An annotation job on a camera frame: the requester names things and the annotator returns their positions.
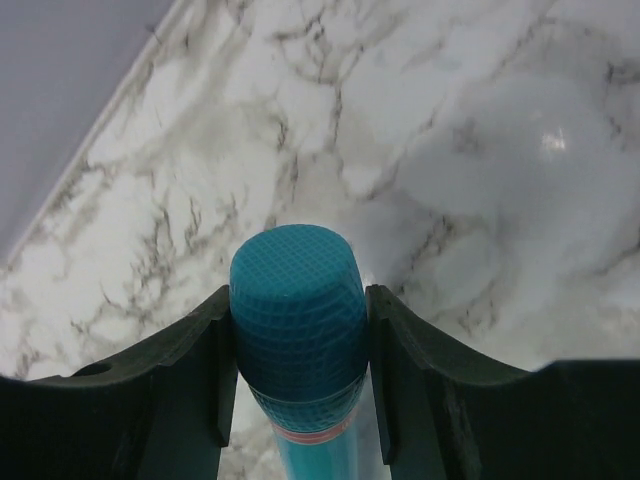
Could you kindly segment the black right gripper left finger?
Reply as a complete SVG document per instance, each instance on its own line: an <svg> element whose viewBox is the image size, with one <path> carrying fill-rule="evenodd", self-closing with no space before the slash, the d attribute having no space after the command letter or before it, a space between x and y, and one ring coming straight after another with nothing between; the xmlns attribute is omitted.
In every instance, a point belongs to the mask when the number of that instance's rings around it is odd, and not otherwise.
<svg viewBox="0 0 640 480"><path fill-rule="evenodd" d="M1 380L4 479L214 479L238 370L229 289L75 374Z"/></svg>

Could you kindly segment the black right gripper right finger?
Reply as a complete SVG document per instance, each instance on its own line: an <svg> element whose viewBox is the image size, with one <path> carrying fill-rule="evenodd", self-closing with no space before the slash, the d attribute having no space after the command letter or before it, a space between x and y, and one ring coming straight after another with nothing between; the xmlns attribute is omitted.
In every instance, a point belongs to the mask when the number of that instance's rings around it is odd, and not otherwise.
<svg viewBox="0 0 640 480"><path fill-rule="evenodd" d="M383 461L395 479L635 479L639 364L557 361L527 372L366 291Z"/></svg>

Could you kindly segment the blue microphone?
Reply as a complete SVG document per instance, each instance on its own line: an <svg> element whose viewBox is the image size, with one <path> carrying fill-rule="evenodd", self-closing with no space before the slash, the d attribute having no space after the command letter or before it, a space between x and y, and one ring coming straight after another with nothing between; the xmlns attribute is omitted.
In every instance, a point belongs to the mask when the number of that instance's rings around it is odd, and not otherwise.
<svg viewBox="0 0 640 480"><path fill-rule="evenodd" d="M238 368L274 428L288 478L357 478L353 421L368 334L348 242L308 224L261 232L233 257L229 297Z"/></svg>

